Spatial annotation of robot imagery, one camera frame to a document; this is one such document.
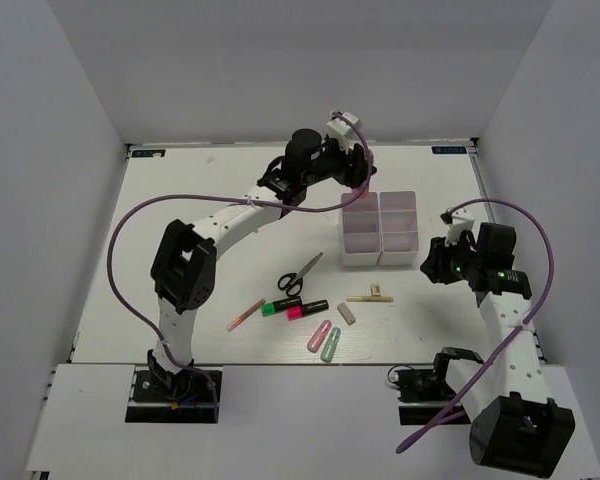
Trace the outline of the black handled scissors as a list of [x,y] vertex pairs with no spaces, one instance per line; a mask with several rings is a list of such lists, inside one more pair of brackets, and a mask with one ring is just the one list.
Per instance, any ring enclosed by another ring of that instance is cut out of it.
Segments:
[[290,272],[282,275],[278,279],[277,288],[284,292],[288,297],[298,296],[303,289],[304,277],[316,266],[323,255],[323,252],[319,252],[298,272]]

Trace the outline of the pink tube of pencils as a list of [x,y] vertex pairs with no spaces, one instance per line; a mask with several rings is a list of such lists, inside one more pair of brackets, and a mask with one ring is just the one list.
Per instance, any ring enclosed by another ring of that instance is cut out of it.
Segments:
[[350,200],[357,201],[361,199],[366,199],[369,193],[370,191],[368,187],[352,189],[350,192]]

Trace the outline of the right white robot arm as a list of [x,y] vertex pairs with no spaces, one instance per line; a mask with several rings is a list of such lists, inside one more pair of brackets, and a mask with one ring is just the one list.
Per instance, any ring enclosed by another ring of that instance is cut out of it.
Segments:
[[470,219],[454,219],[448,233],[432,239],[422,272],[436,284],[459,281],[475,294],[492,350],[445,348],[431,374],[433,390],[459,404],[471,425],[472,461],[532,477],[550,478],[575,431],[571,410],[548,388],[528,320],[532,311],[527,275],[514,269],[516,232]]

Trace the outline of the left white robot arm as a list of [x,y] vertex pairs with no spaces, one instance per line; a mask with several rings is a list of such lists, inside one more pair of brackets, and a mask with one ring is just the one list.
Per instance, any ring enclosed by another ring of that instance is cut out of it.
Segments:
[[182,398],[190,390],[186,368],[193,363],[193,327],[198,309],[213,293],[217,261],[259,228],[299,208],[312,185],[333,179],[362,190],[375,171],[369,159],[358,128],[338,119],[329,123],[327,135],[300,129],[246,195],[192,224],[174,220],[167,226],[150,270],[161,339],[148,364],[168,398]]

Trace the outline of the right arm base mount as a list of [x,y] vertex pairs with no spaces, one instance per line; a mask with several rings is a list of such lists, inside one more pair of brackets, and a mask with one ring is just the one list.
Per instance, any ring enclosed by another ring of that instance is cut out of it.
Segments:
[[401,425],[429,422],[455,395],[442,374],[451,359],[436,356],[431,366],[395,365],[387,372],[387,382],[397,392]]

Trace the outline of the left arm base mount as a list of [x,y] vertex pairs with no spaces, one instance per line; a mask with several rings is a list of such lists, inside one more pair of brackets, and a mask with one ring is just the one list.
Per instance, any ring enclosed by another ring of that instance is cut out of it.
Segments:
[[216,424],[211,387],[202,376],[185,373],[171,392],[148,368],[137,369],[126,407],[128,424]]

